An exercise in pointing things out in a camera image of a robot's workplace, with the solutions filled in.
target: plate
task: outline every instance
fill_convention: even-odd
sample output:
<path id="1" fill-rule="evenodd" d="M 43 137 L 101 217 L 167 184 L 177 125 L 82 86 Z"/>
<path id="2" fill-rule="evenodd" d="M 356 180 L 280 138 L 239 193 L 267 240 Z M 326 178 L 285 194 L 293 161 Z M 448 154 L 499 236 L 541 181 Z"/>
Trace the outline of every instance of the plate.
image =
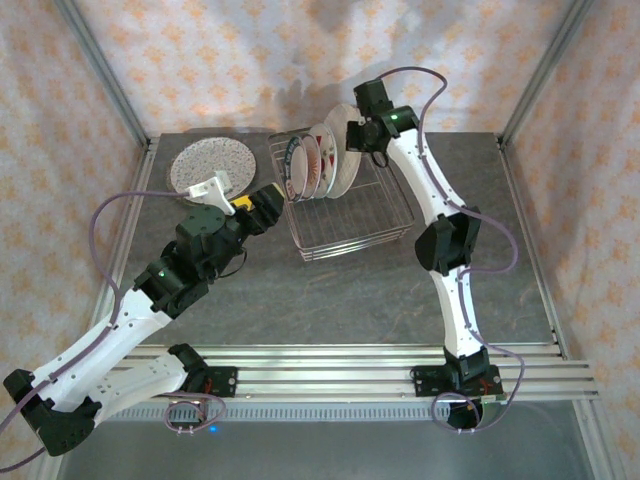
<path id="1" fill-rule="evenodd" d="M 307 186 L 304 189 L 302 198 L 308 200 L 314 198 L 314 194 L 320 184 L 320 166 L 322 164 L 322 158 L 320 155 L 320 147 L 316 143 L 316 139 L 311 135 L 302 136 L 302 144 L 304 145 L 305 152 L 307 153 Z"/>
<path id="2" fill-rule="evenodd" d="M 231 200 L 251 184 L 256 175 L 256 158 L 249 147 L 233 138 L 204 138 L 182 150 L 171 162 L 167 183 L 176 192 L 186 192 L 190 186 L 213 177 L 216 170 L 227 172 L 231 190 L 225 193 L 225 197 Z M 193 203 L 204 201 L 200 198 L 187 200 Z"/>
<path id="3" fill-rule="evenodd" d="M 320 156 L 322 163 L 320 165 L 320 184 L 316 190 L 314 198 L 324 198 L 333 187 L 338 171 L 336 163 L 338 156 L 336 155 L 336 139 L 333 133 L 324 123 L 318 123 L 311 127 L 309 135 L 316 139 L 316 143 L 320 147 Z"/>
<path id="4" fill-rule="evenodd" d="M 348 103 L 341 103 L 329 112 L 324 124 L 329 127 L 336 141 L 336 155 L 340 159 L 336 179 L 327 193 L 328 198 L 338 198 L 344 195 L 353 184 L 360 167 L 360 152 L 347 151 L 347 122 L 357 122 L 360 119 L 358 109 Z"/>
<path id="5" fill-rule="evenodd" d="M 290 201 L 297 202 L 302 198 L 307 185 L 308 170 L 307 153 L 302 139 L 293 137 L 284 152 L 284 188 Z"/>

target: patterned backdrop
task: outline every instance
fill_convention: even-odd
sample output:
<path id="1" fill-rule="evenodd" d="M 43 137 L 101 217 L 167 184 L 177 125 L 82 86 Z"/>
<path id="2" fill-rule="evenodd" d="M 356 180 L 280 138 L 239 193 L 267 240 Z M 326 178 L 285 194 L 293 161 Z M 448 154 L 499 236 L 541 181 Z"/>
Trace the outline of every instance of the patterned backdrop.
<path id="1" fill-rule="evenodd" d="M 638 31 L 636 0 L 596 3 L 515 142 L 560 318 L 593 361 L 629 479 L 640 478 Z"/>
<path id="2" fill-rule="evenodd" d="M 128 186 L 138 149 L 50 0 L 0 2 L 0 86 L 4 379 L 49 361 L 87 328 L 99 287 L 87 225 L 105 197 Z M 99 224 L 105 257 L 117 210 Z M 2 418 L 11 404 L 0 387 Z M 3 467 L 37 447 L 20 418 L 0 441 Z"/>
<path id="3" fill-rule="evenodd" d="M 79 0 L 150 135 L 322 120 L 392 67 L 447 75 L 434 131 L 501 131 L 570 0 Z M 389 80 L 421 107 L 439 86 Z"/>

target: floral wallpaper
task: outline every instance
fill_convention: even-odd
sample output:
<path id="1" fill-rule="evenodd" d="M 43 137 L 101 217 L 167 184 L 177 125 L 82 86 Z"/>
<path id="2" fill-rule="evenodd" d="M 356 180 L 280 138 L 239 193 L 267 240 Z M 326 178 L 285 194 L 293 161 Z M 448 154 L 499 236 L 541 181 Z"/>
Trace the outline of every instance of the floral wallpaper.
<path id="1" fill-rule="evenodd" d="M 640 16 L 598 2 L 515 141 L 542 264 L 573 353 L 592 360 L 640 478 Z"/>
<path id="2" fill-rule="evenodd" d="M 105 197 L 127 188 L 139 150 L 53 1 L 0 2 L 0 65 L 4 379 L 49 361 L 86 330 L 100 285 L 86 240 L 89 219 Z M 99 222 L 105 258 L 118 210 Z M 11 406 L 0 387 L 2 418 Z M 38 448 L 21 418 L 0 442 L 2 467 Z"/>
<path id="3" fill-rule="evenodd" d="M 78 0 L 150 135 L 299 128 L 402 65 L 450 80 L 433 131 L 503 129 L 571 0 Z M 439 87 L 389 79 L 419 108 Z"/>

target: wire basket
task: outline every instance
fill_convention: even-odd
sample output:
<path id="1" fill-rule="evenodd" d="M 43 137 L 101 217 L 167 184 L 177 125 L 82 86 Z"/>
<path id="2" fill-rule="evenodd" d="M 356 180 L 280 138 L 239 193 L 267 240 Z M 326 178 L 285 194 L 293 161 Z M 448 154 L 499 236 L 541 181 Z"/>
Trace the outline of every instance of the wire basket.
<path id="1" fill-rule="evenodd" d="M 278 183 L 284 188 L 284 152 L 294 135 L 308 129 L 276 133 L 268 138 Z M 362 155 L 358 175 L 343 196 L 292 203 L 284 211 L 291 234 L 305 261 L 355 252 L 401 238 L 414 217 L 390 168 L 379 168 Z"/>

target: gray floor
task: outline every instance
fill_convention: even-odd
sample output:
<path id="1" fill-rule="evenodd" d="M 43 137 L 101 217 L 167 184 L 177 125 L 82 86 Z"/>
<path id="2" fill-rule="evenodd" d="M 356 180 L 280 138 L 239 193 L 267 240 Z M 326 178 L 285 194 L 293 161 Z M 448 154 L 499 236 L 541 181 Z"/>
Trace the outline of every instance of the gray floor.
<path id="1" fill-rule="evenodd" d="M 166 190 L 171 160 L 211 133 L 163 135 L 149 190 Z M 266 134 L 231 134 L 258 161 L 252 187 L 274 180 Z M 476 275 L 473 298 L 481 332 L 491 342 L 547 342 L 549 324 L 500 158 L 491 134 L 434 134 L 431 149 L 451 185 L 468 205 L 516 233 L 522 254 L 516 270 L 503 276 Z M 406 189 L 414 215 L 420 212 Z M 145 199 L 131 246 L 124 285 L 131 285 L 163 247 L 189 207 L 172 199 Z M 444 327 L 435 287 L 415 259 L 419 221 L 403 239 L 340 257 L 304 262 L 287 220 L 246 242 L 248 260 L 237 275 L 220 280 L 210 293 L 147 343 L 203 344 L 441 344 Z M 474 265 L 503 265 L 507 241 L 483 225 Z"/>
<path id="2" fill-rule="evenodd" d="M 60 480 L 593 478 L 570 402 L 518 404 L 473 436 L 431 422 L 222 422 L 177 437 L 160 422 L 107 422 L 66 456 Z"/>

